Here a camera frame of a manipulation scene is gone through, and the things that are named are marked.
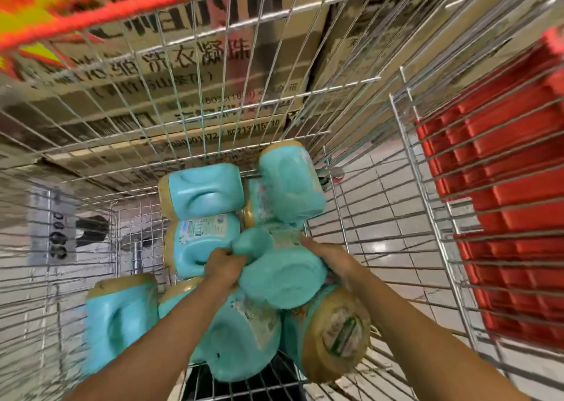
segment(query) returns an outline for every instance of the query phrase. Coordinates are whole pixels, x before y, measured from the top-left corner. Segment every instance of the yellow and red sign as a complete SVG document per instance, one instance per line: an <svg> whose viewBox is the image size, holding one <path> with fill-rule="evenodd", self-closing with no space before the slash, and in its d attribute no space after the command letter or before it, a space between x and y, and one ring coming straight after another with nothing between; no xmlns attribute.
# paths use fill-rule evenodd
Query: yellow and red sign
<svg viewBox="0 0 564 401"><path fill-rule="evenodd" d="M13 33L44 22L52 21L58 13L66 11L76 3L88 3L93 0L0 0L0 36ZM91 41L100 42L101 39L88 34ZM53 41L83 41L81 34L67 34ZM54 46L47 48L41 43L21 46L17 52L27 58L32 58L56 66L64 66L61 62L66 59ZM14 61L8 55L0 56L0 72L18 78L14 69Z"/></svg>

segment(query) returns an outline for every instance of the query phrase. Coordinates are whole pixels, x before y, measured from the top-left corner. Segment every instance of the person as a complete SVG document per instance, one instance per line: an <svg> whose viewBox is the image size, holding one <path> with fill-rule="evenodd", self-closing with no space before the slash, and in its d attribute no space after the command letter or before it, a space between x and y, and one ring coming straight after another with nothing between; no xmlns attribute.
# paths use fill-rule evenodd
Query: person
<svg viewBox="0 0 564 401"><path fill-rule="evenodd" d="M303 238L370 313L421 401L530 401L451 332L393 291L336 244ZM166 400L215 312L235 289L246 258L215 249L207 278L143 337L64 401Z"/></svg>

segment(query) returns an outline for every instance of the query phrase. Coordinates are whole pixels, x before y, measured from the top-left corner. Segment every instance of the plastic bottle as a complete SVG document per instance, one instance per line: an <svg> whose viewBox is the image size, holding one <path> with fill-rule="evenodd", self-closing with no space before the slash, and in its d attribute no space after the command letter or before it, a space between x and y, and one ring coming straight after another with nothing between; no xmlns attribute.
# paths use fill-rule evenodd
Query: plastic bottle
<svg viewBox="0 0 564 401"><path fill-rule="evenodd" d="M183 278L202 276L210 253L230 248L240 231L240 220L233 212L174 221L165 235L165 265Z"/></svg>
<svg viewBox="0 0 564 401"><path fill-rule="evenodd" d="M244 191L243 221L246 228L276 221L274 211L272 210L272 200L266 192L266 184L263 178L258 177L245 180ZM303 226L303 220L290 223L290 226L300 228Z"/></svg>
<svg viewBox="0 0 564 401"><path fill-rule="evenodd" d="M236 382L260 372L280 345L282 323L278 312L259 306L237 289L215 314L200 342L212 376Z"/></svg>
<svg viewBox="0 0 564 401"><path fill-rule="evenodd" d="M159 318L165 317L173 307L186 297L202 280L204 280L204 278L198 276L186 281L180 281L176 283L176 285L168 287L159 300ZM198 344L190 357L190 363L199 364L203 362L205 362L205 359L201 352L201 346Z"/></svg>
<svg viewBox="0 0 564 401"><path fill-rule="evenodd" d="M277 219L302 222L319 215L326 198L310 155L295 140L272 144L258 161Z"/></svg>
<svg viewBox="0 0 564 401"><path fill-rule="evenodd" d="M339 285L325 285L305 305L284 313L281 349L313 383L352 372L369 342L368 311Z"/></svg>
<svg viewBox="0 0 564 401"><path fill-rule="evenodd" d="M93 374L159 320L157 280L152 274L100 281L86 296L86 356L83 372Z"/></svg>
<svg viewBox="0 0 564 401"><path fill-rule="evenodd" d="M235 211L245 203L239 168L232 163L167 174L159 181L159 197L162 214L179 220Z"/></svg>
<svg viewBox="0 0 564 401"><path fill-rule="evenodd" d="M241 289L254 301L277 309L303 305L321 288L327 267L300 243L300 233L284 223L245 230L233 243L234 254L249 264L239 277Z"/></svg>

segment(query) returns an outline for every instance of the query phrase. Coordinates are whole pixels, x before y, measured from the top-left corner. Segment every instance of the person's right arm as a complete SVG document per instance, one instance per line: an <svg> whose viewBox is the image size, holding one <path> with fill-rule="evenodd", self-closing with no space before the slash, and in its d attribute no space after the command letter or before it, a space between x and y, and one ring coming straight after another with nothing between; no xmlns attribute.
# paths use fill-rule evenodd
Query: person's right arm
<svg viewBox="0 0 564 401"><path fill-rule="evenodd" d="M530 401L490 363L428 318L340 245L304 238L370 314L421 401Z"/></svg>

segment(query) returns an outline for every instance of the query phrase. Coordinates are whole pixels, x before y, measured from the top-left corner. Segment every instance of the hand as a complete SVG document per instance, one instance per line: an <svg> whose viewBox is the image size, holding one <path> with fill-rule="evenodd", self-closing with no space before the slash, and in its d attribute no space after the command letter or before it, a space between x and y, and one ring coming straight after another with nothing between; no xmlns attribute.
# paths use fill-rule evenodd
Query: hand
<svg viewBox="0 0 564 401"><path fill-rule="evenodd" d="M239 279L246 262L245 255L231 255L230 249L216 248L208 257L205 273L210 279L221 281L231 287Z"/></svg>
<svg viewBox="0 0 564 401"><path fill-rule="evenodd" d="M362 265L338 244L322 244L310 237L302 236L302 245L320 257L337 274L343 284L349 282L351 274Z"/></svg>

